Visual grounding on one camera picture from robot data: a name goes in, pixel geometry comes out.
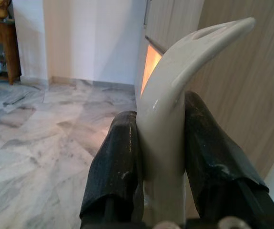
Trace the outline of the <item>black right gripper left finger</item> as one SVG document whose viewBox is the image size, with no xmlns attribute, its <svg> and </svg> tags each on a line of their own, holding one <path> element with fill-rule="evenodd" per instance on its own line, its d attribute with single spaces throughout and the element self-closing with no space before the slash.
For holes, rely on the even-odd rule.
<svg viewBox="0 0 274 229">
<path fill-rule="evenodd" d="M 142 151 L 136 112 L 113 119 L 94 157 L 81 204 L 82 229 L 142 229 Z"/>
</svg>

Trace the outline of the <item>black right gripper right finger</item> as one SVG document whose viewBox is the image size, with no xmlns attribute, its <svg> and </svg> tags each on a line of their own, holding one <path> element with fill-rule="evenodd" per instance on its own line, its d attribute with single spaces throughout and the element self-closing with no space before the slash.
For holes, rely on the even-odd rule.
<svg viewBox="0 0 274 229">
<path fill-rule="evenodd" d="M 185 94 L 185 169 L 198 219 L 187 229 L 216 229 L 235 219 L 252 229 L 274 229 L 268 186 L 244 151 L 215 121 L 200 96 Z"/>
</svg>

